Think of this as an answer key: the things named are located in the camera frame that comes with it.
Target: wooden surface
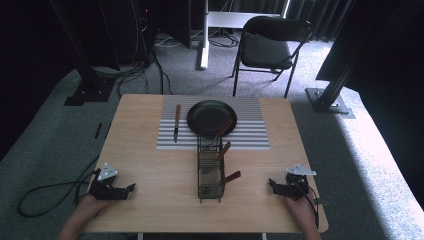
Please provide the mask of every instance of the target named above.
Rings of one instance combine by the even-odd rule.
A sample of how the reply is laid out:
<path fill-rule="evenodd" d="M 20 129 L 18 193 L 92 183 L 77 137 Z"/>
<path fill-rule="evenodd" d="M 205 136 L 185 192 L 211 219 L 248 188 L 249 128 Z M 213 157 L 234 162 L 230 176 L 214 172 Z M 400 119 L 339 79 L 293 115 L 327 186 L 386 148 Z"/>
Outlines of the wooden surface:
<path fill-rule="evenodd" d="M 286 99 L 259 99 L 271 150 L 226 153 L 226 175 L 239 170 L 241 178 L 226 185 L 221 203 L 200 203 L 197 197 L 196 151 L 156 149 L 163 99 L 122 97 L 97 167 L 107 162 L 119 171 L 115 187 L 137 185 L 128 200 L 93 219 L 86 231 L 298 232 L 268 184 L 268 178 L 285 184 L 286 167 L 309 167 Z M 318 194 L 313 178 L 308 180 Z M 323 232 L 328 222 L 322 207 L 319 216 Z"/>

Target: black frying pan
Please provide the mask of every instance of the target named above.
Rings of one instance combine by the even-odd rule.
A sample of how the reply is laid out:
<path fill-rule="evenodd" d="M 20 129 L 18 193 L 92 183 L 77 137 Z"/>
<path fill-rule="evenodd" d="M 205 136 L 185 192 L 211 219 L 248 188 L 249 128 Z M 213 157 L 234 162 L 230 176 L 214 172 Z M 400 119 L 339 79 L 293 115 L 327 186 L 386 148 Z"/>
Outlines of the black frying pan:
<path fill-rule="evenodd" d="M 228 104 L 217 100 L 196 103 L 187 113 L 187 124 L 191 131 L 203 137 L 214 137 L 228 122 L 231 125 L 221 136 L 228 135 L 237 125 L 237 115 Z"/>

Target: chair leg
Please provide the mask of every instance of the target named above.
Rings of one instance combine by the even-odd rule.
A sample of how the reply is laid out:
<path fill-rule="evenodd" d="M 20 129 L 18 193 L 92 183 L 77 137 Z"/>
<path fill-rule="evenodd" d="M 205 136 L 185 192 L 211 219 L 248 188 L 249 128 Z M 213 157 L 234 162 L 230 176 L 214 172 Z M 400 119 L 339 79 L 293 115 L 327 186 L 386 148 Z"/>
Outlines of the chair leg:
<path fill-rule="evenodd" d="M 277 75 L 274 79 L 272 79 L 272 81 L 273 81 L 273 82 L 277 81 L 277 79 L 281 76 L 281 74 L 282 74 L 283 72 L 284 72 L 284 71 L 283 71 L 283 70 L 281 70 L 281 71 L 278 73 L 278 75 Z"/>
<path fill-rule="evenodd" d="M 240 51 L 237 51 L 237 56 L 236 56 L 236 60 L 234 61 L 234 67 L 233 67 L 233 73 L 231 74 L 231 77 L 234 77 L 234 73 L 236 72 L 236 65 L 237 62 L 240 62 L 239 60 L 239 56 L 240 56 Z"/>
<path fill-rule="evenodd" d="M 237 80 L 238 80 L 239 67 L 240 67 L 240 61 L 237 61 L 237 60 L 236 60 L 236 64 L 234 65 L 234 71 L 235 71 L 236 77 L 234 78 L 233 97 L 236 96 Z"/>
<path fill-rule="evenodd" d="M 284 93 L 284 98 L 287 98 L 287 95 L 289 94 L 290 84 L 291 84 L 291 80 L 293 79 L 294 70 L 296 69 L 298 56 L 299 55 L 296 55 L 296 57 L 294 59 L 294 64 L 292 66 L 292 70 L 291 70 L 291 73 L 290 73 L 289 81 L 287 82 L 287 87 L 286 87 L 286 92 Z"/>

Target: black and white striped cloth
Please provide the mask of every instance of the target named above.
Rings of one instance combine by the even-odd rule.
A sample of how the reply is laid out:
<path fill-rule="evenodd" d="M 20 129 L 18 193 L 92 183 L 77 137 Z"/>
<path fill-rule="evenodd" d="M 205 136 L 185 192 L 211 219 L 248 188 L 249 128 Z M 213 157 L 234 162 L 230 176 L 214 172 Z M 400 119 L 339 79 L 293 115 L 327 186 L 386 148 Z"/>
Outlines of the black and white striped cloth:
<path fill-rule="evenodd" d="M 197 136 L 187 125 L 187 113 L 196 103 L 203 100 L 218 100 L 231 106 L 237 115 L 235 129 L 223 137 L 230 141 L 233 150 L 269 150 L 269 141 L 257 98 L 165 96 L 156 149 L 196 150 Z M 175 111 L 181 104 L 178 142 L 174 142 Z"/>

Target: person's arm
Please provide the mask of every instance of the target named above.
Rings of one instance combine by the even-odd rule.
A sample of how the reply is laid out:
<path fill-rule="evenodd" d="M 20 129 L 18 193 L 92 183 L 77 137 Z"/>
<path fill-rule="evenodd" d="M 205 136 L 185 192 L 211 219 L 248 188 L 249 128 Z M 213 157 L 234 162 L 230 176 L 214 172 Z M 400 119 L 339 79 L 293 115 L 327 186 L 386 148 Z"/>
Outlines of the person's arm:
<path fill-rule="evenodd" d="M 78 239 L 87 223 L 113 203 L 114 201 L 96 200 L 92 195 L 87 195 L 63 225 L 57 240 Z"/>
<path fill-rule="evenodd" d="M 314 209 L 309 204 L 306 197 L 294 201 L 290 198 L 284 197 L 284 202 L 293 216 L 294 221 L 302 231 L 306 240 L 321 240 L 318 229 L 315 225 Z"/>

